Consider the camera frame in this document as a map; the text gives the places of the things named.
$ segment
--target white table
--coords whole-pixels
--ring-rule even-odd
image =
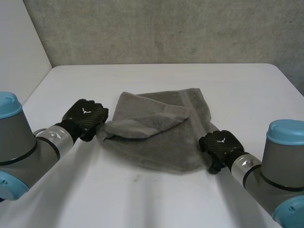
[[[304,98],[273,65],[59,66],[24,105],[32,130],[80,98],[110,109],[122,91],[200,88],[212,122],[262,159],[268,125],[304,120]],[[133,166],[78,140],[27,194],[0,204],[1,228],[278,228],[229,171],[174,175]]]

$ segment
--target gray towel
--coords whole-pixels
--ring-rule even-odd
[[[113,120],[100,126],[106,150],[148,168],[187,172],[205,165],[200,137],[217,130],[199,89],[133,95],[123,92]]]

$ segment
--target black band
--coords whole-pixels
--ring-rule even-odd
[[[274,186],[278,189],[282,189],[282,190],[286,190],[286,191],[294,191],[294,192],[304,191],[304,187],[293,188],[293,187],[288,187],[288,186],[284,186],[284,185],[280,185],[280,184],[277,184],[275,182],[272,182],[270,179],[265,177],[262,173],[261,173],[261,177],[266,183],[268,183],[268,184],[270,184],[270,185],[272,185],[272,186]]]
[[[55,144],[53,144],[50,140],[43,138],[43,137],[36,137],[36,139],[40,139],[42,141],[45,141],[47,144],[49,144],[53,150],[55,151],[56,155],[57,155],[57,160],[60,160],[60,152],[58,150],[58,148],[55,146]]]
[[[247,173],[245,174],[245,176],[244,176],[244,178],[243,178],[243,187],[244,187],[244,189],[246,189],[245,183],[246,183],[246,179],[247,179],[247,177],[249,176],[249,174],[251,174],[251,172],[252,172],[253,170],[256,170],[257,168],[260,168],[261,166],[262,166],[261,164],[256,165],[256,166],[252,167],[250,170],[247,171]]]
[[[4,166],[4,165],[11,165],[11,164],[14,164],[16,162],[19,162],[23,159],[26,159],[27,157],[29,157],[33,152],[35,152],[35,150],[37,149],[37,141],[35,143],[35,146],[27,153],[25,153],[24,155],[20,156],[20,157],[17,157],[17,158],[14,158],[12,160],[9,160],[9,161],[1,161],[0,162],[0,166]]]

